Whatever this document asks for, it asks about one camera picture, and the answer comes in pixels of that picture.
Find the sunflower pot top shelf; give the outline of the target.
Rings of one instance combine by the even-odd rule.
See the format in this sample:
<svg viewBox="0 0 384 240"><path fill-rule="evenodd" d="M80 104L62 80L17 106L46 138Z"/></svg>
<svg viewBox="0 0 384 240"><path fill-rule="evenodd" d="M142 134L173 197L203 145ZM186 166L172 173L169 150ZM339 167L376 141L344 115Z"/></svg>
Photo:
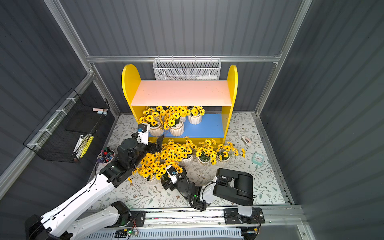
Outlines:
<svg viewBox="0 0 384 240"><path fill-rule="evenodd" d="M160 153L160 162L163 164L176 164L182 161L182 144L170 141L167 144L163 144L162 151Z"/></svg>
<svg viewBox="0 0 384 240"><path fill-rule="evenodd" d="M226 144L219 144L216 149L216 152L218 154L219 162L223 163L228 162L232 157L246 157L246 150L237 149L235 145L231 142L227 142Z"/></svg>

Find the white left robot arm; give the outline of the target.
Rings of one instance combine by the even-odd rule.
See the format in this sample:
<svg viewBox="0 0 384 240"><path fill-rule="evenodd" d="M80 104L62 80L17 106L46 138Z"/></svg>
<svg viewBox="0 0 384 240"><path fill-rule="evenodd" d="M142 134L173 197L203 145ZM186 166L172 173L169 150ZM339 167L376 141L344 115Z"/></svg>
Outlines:
<svg viewBox="0 0 384 240"><path fill-rule="evenodd" d="M125 227L131 224L135 217L121 201L114 202L105 210L80 221L77 218L102 196L127 180L148 153L161 152L163 140L164 136L160 136L155 143L150 143L148 135L144 133L135 133L124 140L125 157L111 161L87 185L61 205L42 216L29 217L25 221L26 238L77 240L108 226Z"/></svg>

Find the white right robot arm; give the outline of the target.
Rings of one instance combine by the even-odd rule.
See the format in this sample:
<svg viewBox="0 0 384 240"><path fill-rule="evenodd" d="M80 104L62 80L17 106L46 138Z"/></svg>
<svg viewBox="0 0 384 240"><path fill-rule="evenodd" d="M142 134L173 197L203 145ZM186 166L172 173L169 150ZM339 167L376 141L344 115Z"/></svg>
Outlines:
<svg viewBox="0 0 384 240"><path fill-rule="evenodd" d="M167 167L165 176L161 177L165 190L177 190L190 207L200 212L205 211L217 199L236 204L237 210L225 210L224 217L240 223L259 221L253 212L253 180L249 173L223 168L219 168L216 176L204 186L196 185L186 173L175 167Z"/></svg>

